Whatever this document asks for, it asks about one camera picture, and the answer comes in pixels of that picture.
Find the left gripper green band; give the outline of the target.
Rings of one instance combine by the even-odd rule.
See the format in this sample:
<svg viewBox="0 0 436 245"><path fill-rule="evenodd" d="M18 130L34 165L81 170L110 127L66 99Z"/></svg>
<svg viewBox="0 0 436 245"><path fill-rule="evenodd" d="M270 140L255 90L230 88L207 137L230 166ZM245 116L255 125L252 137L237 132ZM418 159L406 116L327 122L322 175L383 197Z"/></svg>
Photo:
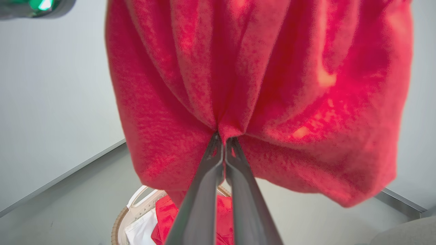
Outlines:
<svg viewBox="0 0 436 245"><path fill-rule="evenodd" d="M75 0L1 0L0 19L60 18L70 12Z"/></svg>

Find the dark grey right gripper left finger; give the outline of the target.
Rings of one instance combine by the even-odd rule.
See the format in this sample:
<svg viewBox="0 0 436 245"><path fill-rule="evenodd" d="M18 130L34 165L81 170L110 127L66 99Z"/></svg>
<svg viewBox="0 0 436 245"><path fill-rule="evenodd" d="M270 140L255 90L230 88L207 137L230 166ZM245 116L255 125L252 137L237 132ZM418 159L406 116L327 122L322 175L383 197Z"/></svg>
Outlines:
<svg viewBox="0 0 436 245"><path fill-rule="evenodd" d="M168 234L166 245L215 245L217 188L224 181L224 146L218 132L206 151Z"/></svg>

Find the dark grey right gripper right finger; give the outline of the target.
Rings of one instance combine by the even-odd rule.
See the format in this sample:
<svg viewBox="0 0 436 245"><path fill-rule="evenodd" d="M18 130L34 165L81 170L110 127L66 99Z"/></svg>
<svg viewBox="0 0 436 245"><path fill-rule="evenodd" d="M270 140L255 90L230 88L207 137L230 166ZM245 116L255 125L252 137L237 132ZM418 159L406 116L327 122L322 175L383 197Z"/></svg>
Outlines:
<svg viewBox="0 0 436 245"><path fill-rule="evenodd" d="M227 140L224 153L225 177L232 191L235 244L282 245L238 138Z"/></svg>

